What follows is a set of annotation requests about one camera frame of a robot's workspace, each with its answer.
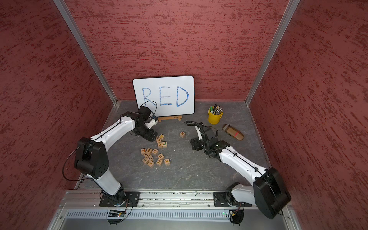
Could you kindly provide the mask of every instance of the wire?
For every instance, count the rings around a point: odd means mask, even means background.
[[[69,159],[69,157],[77,150],[77,149],[79,149],[81,146],[83,146],[83,145],[80,145],[80,146],[78,146],[73,152],[71,152],[71,154],[68,156],[68,158],[65,160],[65,162],[64,162],[64,165],[63,165],[63,169],[62,169],[62,173],[63,173],[63,177],[65,178],[65,180],[68,180],[68,181],[81,181],[81,180],[88,180],[88,179],[90,179],[90,178],[84,178],[84,179],[80,179],[80,180],[71,180],[71,179],[68,179],[68,178],[66,178],[66,176],[65,176],[65,174],[64,174],[64,168],[65,168],[65,165],[67,164],[67,161],[68,161],[68,159]]]
[[[203,138],[203,141],[204,141],[204,148],[203,148],[203,152],[209,157],[209,158],[215,158],[216,157],[216,153],[215,152],[209,152],[209,151],[207,151],[207,141],[206,141],[206,134],[205,134],[205,131],[204,131],[204,129],[203,129],[203,126],[202,125],[200,125],[199,123],[197,123],[197,122],[195,122],[195,121],[185,121],[184,122],[184,124],[185,125],[187,125],[187,126],[198,126],[200,129],[201,129],[201,131],[202,131],[202,133],[203,133],[203,135],[202,135],[202,138]]]
[[[150,122],[150,121],[152,121],[153,116],[156,114],[156,110],[157,110],[157,102],[155,102],[155,101],[153,101],[153,100],[148,100],[148,101],[144,102],[143,104],[141,104],[141,106],[142,106],[142,105],[144,105],[144,104],[145,104],[145,103],[147,103],[147,102],[154,102],[154,103],[156,104],[155,112],[153,113],[153,115],[152,115],[152,116],[149,116],[149,117],[148,117],[148,118],[151,118],[151,120],[149,120],[149,122]]]
[[[235,212],[238,212],[238,211],[239,211],[239,209],[240,209],[240,207],[241,207],[241,204],[242,204],[242,202],[240,202],[240,205],[239,205],[238,209],[237,209],[237,210],[235,210],[235,211],[233,211],[233,213],[235,213]]]
[[[107,132],[109,132],[110,130],[112,130],[112,129],[113,129],[113,128],[115,128],[116,126],[120,125],[120,124],[121,124],[121,116],[122,116],[122,114],[120,114],[119,123],[117,123],[114,127],[112,127],[111,129],[107,130],[107,131],[106,131],[106,132],[104,132],[103,134],[99,135],[99,137],[98,137],[98,138],[102,138],[102,136],[103,136],[103,135],[105,135]]]
[[[133,135],[133,136],[138,136],[138,135],[139,135],[139,134],[136,134],[135,132],[133,132],[134,134],[132,134],[131,132],[132,132],[132,130],[130,130],[130,131],[129,131],[129,133],[130,133],[131,135]]]
[[[125,215],[127,213],[128,201],[127,200],[124,200],[124,201],[125,201],[125,211],[124,211],[124,215]],[[115,209],[111,209],[109,211],[109,214],[110,214],[110,212],[115,212],[115,213],[117,213],[117,215],[119,215],[119,213],[121,213],[121,211],[115,210]]]
[[[214,128],[214,129],[216,130],[216,135],[215,135],[215,137],[217,137],[217,136],[219,135],[219,130],[218,130],[218,129],[216,129],[215,127],[210,126],[210,125],[203,126],[203,128],[205,128],[205,127],[211,127],[211,128]]]
[[[231,150],[229,150],[229,149],[227,149],[229,152],[231,152],[232,154],[234,154],[234,157],[236,156],[236,157],[238,157],[237,156],[237,154],[235,154],[235,153],[233,153]],[[273,189],[272,189],[272,187],[271,187],[271,185],[268,183],[268,181],[267,181],[267,178],[265,178],[265,174],[262,174],[260,171],[258,171],[258,169],[256,168],[256,167],[254,167],[253,165],[251,165],[251,164],[249,164],[247,161],[245,161],[244,159],[242,159],[242,158],[240,158],[240,157],[238,157],[240,160],[242,160],[242,161],[244,161],[245,163],[247,163],[248,165],[250,165],[255,171],[257,171],[259,174],[261,174],[261,177],[263,177],[264,179],[265,179],[265,182],[266,182],[266,184],[268,185],[268,187],[270,187],[270,189],[271,189],[271,192],[272,192],[272,194],[273,194],[273,197],[275,197],[275,200],[276,200],[276,202],[277,202],[277,204],[278,204],[278,206],[280,206],[280,203],[279,203],[279,201],[277,200],[277,197],[276,197],[276,194],[274,193],[274,191],[273,191]]]
[[[127,200],[132,203],[132,208],[130,209],[129,214],[124,219],[122,219],[121,221],[114,223],[115,225],[119,224],[120,222],[123,222],[123,220],[125,220],[132,213],[132,211],[133,211],[133,202],[129,198]]]

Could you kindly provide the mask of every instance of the pencil case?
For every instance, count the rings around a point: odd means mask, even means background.
[[[225,124],[224,127],[222,127],[222,130],[225,131],[230,136],[238,139],[239,141],[243,140],[244,138],[244,135],[239,130],[237,130],[236,128],[232,127],[229,124]]]

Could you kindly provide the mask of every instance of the wooden letter block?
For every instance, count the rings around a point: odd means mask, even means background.
[[[162,155],[162,153],[160,153],[160,155],[157,156],[160,160],[165,159],[165,157]]]
[[[161,164],[162,164],[162,160],[158,159],[156,162],[156,165],[161,166]]]
[[[144,164],[147,164],[149,162],[148,158],[143,158],[142,161],[143,161]]]
[[[145,154],[143,154],[143,156],[144,156],[145,158],[148,158],[150,155],[151,155],[151,154],[148,154],[147,152],[146,152]]]
[[[147,163],[147,165],[149,166],[149,167],[153,167],[154,165],[155,165],[155,163],[153,163],[152,161],[149,161],[148,163]]]
[[[152,154],[154,154],[155,156],[157,156],[157,154],[159,154],[159,151],[157,149],[152,150]]]

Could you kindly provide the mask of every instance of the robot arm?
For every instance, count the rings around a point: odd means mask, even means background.
[[[227,189],[227,202],[229,205],[238,205],[246,202],[256,205],[268,218],[273,219],[291,200],[279,172],[274,169],[266,169],[255,164],[239,154],[225,141],[219,141],[210,127],[204,127],[202,123],[186,121],[186,125],[194,126],[198,138],[190,140],[193,150],[203,150],[210,158],[229,165],[239,172],[252,186],[243,186],[235,183]]]
[[[138,112],[125,112],[120,119],[109,128],[91,138],[81,138],[78,141],[74,167],[93,179],[102,189],[104,195],[115,206],[121,206],[125,202],[124,188],[114,178],[109,170],[107,151],[127,132],[133,131],[150,142],[156,139],[157,132],[152,128],[157,124],[157,118],[150,118],[151,110],[141,106]]]

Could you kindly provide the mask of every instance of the red textured wall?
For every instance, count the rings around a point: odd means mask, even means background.
[[[52,0],[2,1],[0,18],[0,228],[46,229],[75,185],[66,157],[112,103]]]
[[[117,98],[193,75],[196,99],[244,100],[288,0],[66,0]]]
[[[251,101],[304,230],[368,229],[367,15],[302,0]]]

